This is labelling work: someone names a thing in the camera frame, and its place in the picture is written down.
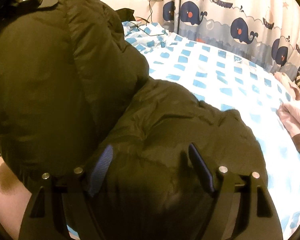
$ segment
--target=whale print curtain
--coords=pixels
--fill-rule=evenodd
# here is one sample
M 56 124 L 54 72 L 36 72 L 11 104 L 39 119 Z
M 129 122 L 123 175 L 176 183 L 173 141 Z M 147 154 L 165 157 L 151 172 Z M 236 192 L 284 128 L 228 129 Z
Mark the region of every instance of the whale print curtain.
M 267 72 L 294 80 L 300 71 L 295 0 L 164 0 L 162 15 L 168 30 L 245 57 Z

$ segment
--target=pink blanket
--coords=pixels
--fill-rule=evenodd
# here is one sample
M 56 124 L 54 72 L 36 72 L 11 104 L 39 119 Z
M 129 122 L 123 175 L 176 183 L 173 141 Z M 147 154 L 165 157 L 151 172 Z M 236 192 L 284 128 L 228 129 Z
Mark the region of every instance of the pink blanket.
M 282 103 L 278 115 L 290 133 L 293 143 L 300 152 L 300 100 Z

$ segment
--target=bubble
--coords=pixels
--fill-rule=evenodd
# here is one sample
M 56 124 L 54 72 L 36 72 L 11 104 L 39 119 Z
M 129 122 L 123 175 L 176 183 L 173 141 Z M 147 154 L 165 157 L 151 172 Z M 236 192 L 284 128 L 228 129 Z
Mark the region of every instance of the bubble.
M 258 42 L 258 43 L 256 44 L 256 50 L 259 51 L 260 48 L 261 48 L 261 42 Z
M 206 27 L 209 31 L 213 29 L 213 20 L 208 20 L 206 23 Z

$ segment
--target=bed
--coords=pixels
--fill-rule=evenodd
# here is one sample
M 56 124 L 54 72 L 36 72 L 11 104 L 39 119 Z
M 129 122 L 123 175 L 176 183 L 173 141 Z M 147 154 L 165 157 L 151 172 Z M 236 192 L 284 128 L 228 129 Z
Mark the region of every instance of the bed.
M 123 28 L 126 41 L 148 60 L 152 78 L 176 82 L 221 111 L 240 112 L 262 148 L 268 190 L 288 239 L 300 225 L 300 154 L 276 113 L 291 100 L 287 90 L 255 63 L 158 23 L 124 22 Z

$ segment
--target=metal rivet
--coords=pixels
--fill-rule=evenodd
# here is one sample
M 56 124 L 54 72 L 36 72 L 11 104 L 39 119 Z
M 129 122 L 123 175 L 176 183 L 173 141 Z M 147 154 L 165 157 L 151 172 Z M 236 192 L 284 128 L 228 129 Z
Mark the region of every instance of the metal rivet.
M 50 174 L 49 173 L 44 173 L 44 174 L 42 174 L 42 176 L 41 176 L 43 179 L 48 179 L 49 177 L 50 177 Z
M 225 166 L 220 166 L 219 167 L 219 171 L 222 172 L 222 173 L 227 173 L 228 172 L 228 168 L 225 167 Z
M 252 173 L 252 177 L 254 177 L 255 179 L 259 179 L 260 178 L 260 174 L 258 172 L 256 172 L 256 171 L 254 171 Z
M 83 168 L 77 167 L 77 168 L 75 168 L 75 169 L 73 170 L 73 172 L 74 172 L 75 174 L 80 174 L 80 173 L 83 172 Z

